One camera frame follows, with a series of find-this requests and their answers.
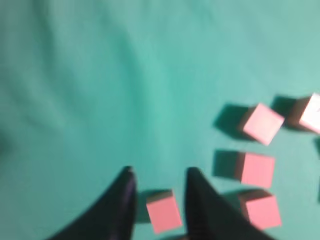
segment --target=teal fabric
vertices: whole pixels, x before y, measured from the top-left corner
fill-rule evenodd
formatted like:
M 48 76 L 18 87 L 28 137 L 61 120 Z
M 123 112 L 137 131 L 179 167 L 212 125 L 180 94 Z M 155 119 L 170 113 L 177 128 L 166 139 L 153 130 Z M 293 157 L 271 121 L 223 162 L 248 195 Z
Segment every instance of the teal fabric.
M 42 240 L 90 206 L 123 166 L 140 191 L 185 170 L 221 193 L 216 150 L 276 157 L 279 240 L 320 237 L 316 135 L 270 146 L 214 126 L 227 104 L 271 106 L 320 90 L 318 0 L 1 0 L 0 239 Z M 137 223 L 133 240 L 164 240 Z

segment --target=cube face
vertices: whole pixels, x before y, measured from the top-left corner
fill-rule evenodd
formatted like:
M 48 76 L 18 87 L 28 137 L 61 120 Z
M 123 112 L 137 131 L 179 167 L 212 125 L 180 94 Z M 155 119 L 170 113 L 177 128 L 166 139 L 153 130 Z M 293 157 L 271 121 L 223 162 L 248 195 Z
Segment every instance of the cube face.
M 275 158 L 254 153 L 240 153 L 235 177 L 243 184 L 270 188 L 275 168 Z
M 320 134 L 320 95 L 313 94 L 299 120 L 303 127 Z
M 154 232 L 159 234 L 182 226 L 182 220 L 173 193 L 166 195 L 164 198 L 155 199 L 146 204 Z
M 282 225 L 277 199 L 273 195 L 247 199 L 239 197 L 245 217 L 260 230 Z
M 269 145 L 285 121 L 285 118 L 259 103 L 244 119 L 241 130 L 264 145 Z

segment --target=pink block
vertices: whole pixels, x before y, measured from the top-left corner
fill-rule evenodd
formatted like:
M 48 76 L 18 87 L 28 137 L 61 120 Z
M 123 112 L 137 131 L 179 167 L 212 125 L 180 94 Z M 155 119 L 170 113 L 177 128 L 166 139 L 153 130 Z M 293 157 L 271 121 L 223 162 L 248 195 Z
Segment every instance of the pink block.
M 285 118 L 259 103 L 244 115 L 239 129 L 264 145 L 269 145 Z
M 255 190 L 239 195 L 243 215 L 257 229 L 264 230 L 282 225 L 277 199 L 274 195 Z
M 172 191 L 149 197 L 146 208 L 156 234 L 182 226 L 176 198 Z
M 243 184 L 270 188 L 275 168 L 275 158 L 254 153 L 239 153 L 235 178 Z
M 287 120 L 288 124 L 320 134 L 320 95 L 298 99 Z

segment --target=wooden block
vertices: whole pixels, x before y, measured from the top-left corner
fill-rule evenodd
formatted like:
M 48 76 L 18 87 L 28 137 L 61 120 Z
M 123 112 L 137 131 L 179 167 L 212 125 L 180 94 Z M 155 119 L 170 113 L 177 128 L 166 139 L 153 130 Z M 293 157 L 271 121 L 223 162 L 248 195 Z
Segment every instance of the wooden block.
M 240 152 L 235 166 L 235 178 L 242 184 L 270 188 L 275 161 L 271 156 Z
M 264 190 L 239 195 L 243 215 L 259 230 L 282 225 L 277 199 Z
M 320 134 L 320 95 L 298 99 L 288 117 L 287 123 Z
M 259 103 L 256 107 L 250 108 L 243 116 L 239 130 L 267 146 L 284 121 L 283 116 Z
M 148 197 L 146 208 L 156 234 L 182 226 L 176 198 L 171 190 Z

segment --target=green backdrop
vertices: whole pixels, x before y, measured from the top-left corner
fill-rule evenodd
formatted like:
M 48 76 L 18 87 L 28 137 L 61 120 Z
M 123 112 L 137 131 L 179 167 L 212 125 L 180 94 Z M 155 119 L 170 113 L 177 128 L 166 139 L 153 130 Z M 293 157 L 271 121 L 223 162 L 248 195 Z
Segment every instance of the green backdrop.
M 1 0 L 0 239 L 51 236 L 126 165 L 181 210 L 187 167 L 221 193 L 248 189 L 213 176 L 216 151 L 241 150 L 276 157 L 283 226 L 267 233 L 318 240 L 317 136 L 282 128 L 266 147 L 215 122 L 319 92 L 319 13 L 318 0 Z M 137 223 L 133 240 L 183 232 Z

